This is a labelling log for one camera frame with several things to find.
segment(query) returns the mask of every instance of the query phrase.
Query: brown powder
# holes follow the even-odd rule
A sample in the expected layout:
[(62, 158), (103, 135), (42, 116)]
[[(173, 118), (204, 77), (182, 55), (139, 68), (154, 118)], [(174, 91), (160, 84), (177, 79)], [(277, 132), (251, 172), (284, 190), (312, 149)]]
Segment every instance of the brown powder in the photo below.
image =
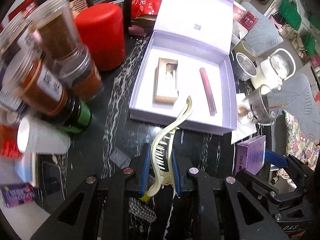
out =
[(62, 95), (56, 101), (38, 87), (37, 81), (40, 77), (43, 64), (39, 59), (35, 59), (28, 75), (22, 83), (24, 89), (20, 97), (31, 107), (48, 116), (56, 116), (65, 107), (68, 99), (67, 91), (62, 88)]
[(62, 13), (38, 28), (38, 31), (47, 50), (57, 60), (70, 56), (77, 48)]
[(73, 85), (72, 90), (81, 100), (88, 100), (99, 92), (101, 86), (100, 74), (96, 65), (93, 65), (89, 76), (83, 82)]

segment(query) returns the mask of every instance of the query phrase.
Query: white napkin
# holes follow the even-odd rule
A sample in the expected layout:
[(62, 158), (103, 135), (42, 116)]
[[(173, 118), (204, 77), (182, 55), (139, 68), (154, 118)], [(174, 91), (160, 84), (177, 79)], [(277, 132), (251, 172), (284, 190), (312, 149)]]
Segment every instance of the white napkin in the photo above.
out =
[[(242, 100), (245, 98), (245, 94), (236, 94), (236, 100), (237, 104), (242, 103)], [(246, 138), (254, 133), (257, 132), (257, 128), (255, 124), (252, 125), (242, 125), (237, 121), (237, 130), (232, 131), (231, 133), (231, 144), (236, 143), (237, 141), (240, 141), (243, 138)]]

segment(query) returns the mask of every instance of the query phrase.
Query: spice jar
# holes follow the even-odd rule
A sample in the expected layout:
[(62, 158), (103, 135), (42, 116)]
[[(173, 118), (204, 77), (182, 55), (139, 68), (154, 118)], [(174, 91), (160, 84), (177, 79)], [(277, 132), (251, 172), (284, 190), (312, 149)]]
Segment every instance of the spice jar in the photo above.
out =
[(5, 68), (0, 69), (0, 106), (6, 111), (11, 110), (20, 114), (26, 112), (29, 106), (24, 103), (19, 97), (15, 96), (11, 91), (2, 87), (2, 80), (5, 73)]
[(47, 0), (30, 17), (54, 59), (69, 57), (81, 43), (68, 0)]
[(2, 67), (6, 68), (21, 47), (31, 47), (39, 58), (44, 56), (44, 51), (36, 40), (34, 25), (18, 13), (0, 33), (0, 58)]
[(70, 57), (58, 63), (53, 73), (81, 100), (93, 99), (100, 94), (103, 87), (101, 77), (87, 46), (82, 45)]
[(65, 107), (68, 94), (31, 48), (21, 48), (4, 74), (2, 85), (32, 108), (56, 116)]

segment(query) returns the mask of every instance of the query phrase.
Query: white paper cup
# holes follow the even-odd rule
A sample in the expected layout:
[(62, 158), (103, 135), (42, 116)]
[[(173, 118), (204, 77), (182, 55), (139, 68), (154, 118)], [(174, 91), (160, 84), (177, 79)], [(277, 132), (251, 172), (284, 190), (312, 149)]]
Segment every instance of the white paper cup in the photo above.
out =
[(45, 121), (26, 115), (19, 125), (17, 144), (21, 153), (65, 154), (70, 147), (70, 136)]

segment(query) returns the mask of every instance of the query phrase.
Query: purple package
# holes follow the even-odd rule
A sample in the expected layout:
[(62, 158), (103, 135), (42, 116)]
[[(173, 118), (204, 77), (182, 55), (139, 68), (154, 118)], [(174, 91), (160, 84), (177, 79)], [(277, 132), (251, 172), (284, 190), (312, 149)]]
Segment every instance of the purple package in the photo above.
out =
[(247, 170), (253, 175), (256, 175), (264, 165), (265, 152), (265, 135), (259, 135), (238, 143), (236, 165), (233, 170), (233, 175), (235, 176), (241, 170)]
[(35, 192), (29, 183), (0, 185), (0, 198), (7, 208), (15, 207), (31, 202), (35, 198)]

